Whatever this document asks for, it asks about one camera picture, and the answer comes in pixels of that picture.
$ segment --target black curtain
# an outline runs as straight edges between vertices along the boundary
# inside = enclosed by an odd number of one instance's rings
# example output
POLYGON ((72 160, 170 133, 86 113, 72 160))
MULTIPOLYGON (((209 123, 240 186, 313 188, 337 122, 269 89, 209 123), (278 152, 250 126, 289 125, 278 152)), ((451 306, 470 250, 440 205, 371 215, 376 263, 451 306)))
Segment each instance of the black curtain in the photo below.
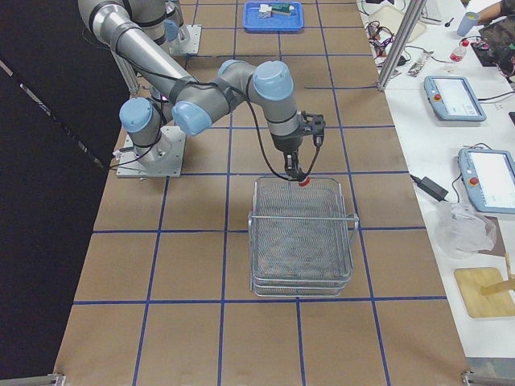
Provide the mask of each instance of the black curtain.
POLYGON ((128 91, 75 1, 0 2, 0 380, 53 371, 128 91), (26 84, 53 121, 20 87, 26 84))

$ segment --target cup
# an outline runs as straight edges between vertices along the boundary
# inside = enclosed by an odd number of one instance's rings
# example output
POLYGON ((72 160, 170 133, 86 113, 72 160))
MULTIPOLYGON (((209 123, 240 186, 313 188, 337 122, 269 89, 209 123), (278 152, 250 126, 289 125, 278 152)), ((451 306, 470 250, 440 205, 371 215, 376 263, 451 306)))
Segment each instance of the cup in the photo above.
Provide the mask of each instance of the cup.
POLYGON ((461 19, 457 34, 459 36, 465 36, 472 29, 472 27, 477 24, 479 19, 480 14, 477 14, 476 12, 467 12, 461 19))

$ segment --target metal frame post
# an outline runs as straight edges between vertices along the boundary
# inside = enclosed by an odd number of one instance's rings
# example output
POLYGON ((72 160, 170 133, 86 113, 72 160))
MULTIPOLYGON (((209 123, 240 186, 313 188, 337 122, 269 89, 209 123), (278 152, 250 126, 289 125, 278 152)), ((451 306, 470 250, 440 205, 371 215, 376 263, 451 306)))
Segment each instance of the metal frame post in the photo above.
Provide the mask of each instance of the metal frame post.
POLYGON ((509 380, 506 378, 496 378, 491 376, 478 376, 470 372, 464 372, 461 375, 464 386, 470 386, 473 384, 483 386, 515 386, 515 380, 509 380))
POLYGON ((118 56, 114 51, 111 51, 113 54, 114 61, 118 65, 120 72, 122 73, 123 80, 127 84, 127 88, 129 89, 130 95, 135 96, 139 90, 138 78, 134 72, 132 66, 123 58, 118 56))
POLYGON ((395 35, 392 47, 388 52, 388 56, 386 56, 383 68, 379 74, 379 79, 377 80, 377 89, 379 91, 385 90, 393 71, 395 71, 395 68, 397 67, 397 63, 404 51, 406 42, 410 38, 411 32, 420 18, 422 8, 425 4, 426 0, 417 0, 411 1, 408 5, 408 9, 406 10, 404 18, 402 18, 401 25, 399 26, 398 33, 395 35))
POLYGON ((64 386, 66 376, 51 374, 49 376, 32 376, 30 378, 16 378, 13 380, 0 380, 0 386, 64 386))

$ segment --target plastic bag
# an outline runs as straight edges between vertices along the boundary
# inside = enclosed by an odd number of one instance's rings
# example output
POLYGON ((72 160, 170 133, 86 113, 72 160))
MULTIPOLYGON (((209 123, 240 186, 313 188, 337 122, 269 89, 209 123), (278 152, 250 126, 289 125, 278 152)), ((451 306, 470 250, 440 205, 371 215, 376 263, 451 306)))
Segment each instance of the plastic bag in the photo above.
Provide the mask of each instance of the plastic bag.
POLYGON ((496 225, 471 204, 453 203, 443 214, 443 233, 449 247, 465 252, 491 251, 496 244, 496 225))

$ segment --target blue joint cap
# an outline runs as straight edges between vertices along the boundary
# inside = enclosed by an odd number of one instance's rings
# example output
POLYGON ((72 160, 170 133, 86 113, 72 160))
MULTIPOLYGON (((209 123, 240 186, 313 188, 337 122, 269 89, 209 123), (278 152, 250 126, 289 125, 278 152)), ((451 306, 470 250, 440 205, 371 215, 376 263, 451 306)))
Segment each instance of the blue joint cap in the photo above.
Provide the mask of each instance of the blue joint cap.
POLYGON ((257 93, 269 101, 282 101, 293 92, 290 70, 278 60, 257 66, 253 82, 257 93))
POLYGON ((148 125, 152 112, 152 104, 147 99, 129 99, 120 109, 120 122, 127 132, 137 133, 148 125))
POLYGON ((208 113, 198 105, 188 101, 179 101, 171 110, 175 123, 187 135, 197 135, 212 126, 208 113))
POLYGON ((246 63, 244 62, 243 60, 234 60, 234 59, 229 59, 229 60, 226 60, 224 63, 222 63, 222 65, 220 66, 220 68, 218 69, 218 76, 222 76, 224 75, 224 72, 225 70, 231 65, 231 64, 235 64, 235 63, 246 63))
POLYGON ((167 33, 167 41, 171 42, 175 40, 179 35, 179 26, 172 20, 164 20, 164 30, 167 33))

